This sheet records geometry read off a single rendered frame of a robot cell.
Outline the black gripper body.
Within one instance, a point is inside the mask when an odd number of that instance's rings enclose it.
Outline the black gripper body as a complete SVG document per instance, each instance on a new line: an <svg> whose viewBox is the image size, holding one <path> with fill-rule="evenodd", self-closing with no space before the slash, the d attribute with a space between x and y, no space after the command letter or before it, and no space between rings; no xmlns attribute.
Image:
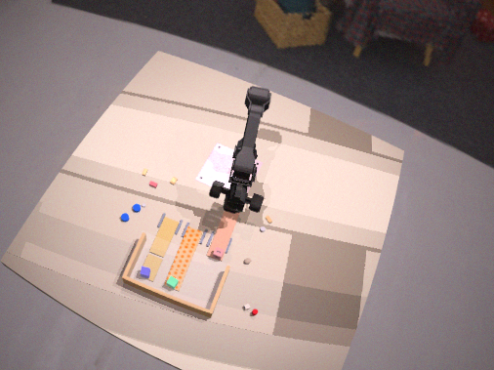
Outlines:
<svg viewBox="0 0 494 370"><path fill-rule="evenodd" d="M212 186L209 190L209 196L218 199L220 197L220 194L226 194L226 192L229 190L229 188L224 187L224 183L214 181L212 183ZM264 201L264 197L254 193L253 197L247 197L248 193L246 194L246 200L245 203L249 204L249 210L259 213Z"/></svg>

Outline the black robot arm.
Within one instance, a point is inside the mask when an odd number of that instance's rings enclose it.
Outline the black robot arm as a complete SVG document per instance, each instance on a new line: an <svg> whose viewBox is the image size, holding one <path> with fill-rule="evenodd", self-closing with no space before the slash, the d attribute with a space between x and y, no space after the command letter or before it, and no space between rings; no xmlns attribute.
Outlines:
<svg viewBox="0 0 494 370"><path fill-rule="evenodd" d="M228 182L231 187L226 192L224 211L236 214L243 212L245 205L247 186L251 187L255 182L257 174L258 157L256 150L256 137L264 112L269 109L271 93L269 89L262 87L251 87L247 89L245 105L248 109L248 118L243 138L234 147L232 165ZM232 176L232 170L234 171ZM252 179L250 175L252 174Z"/></svg>

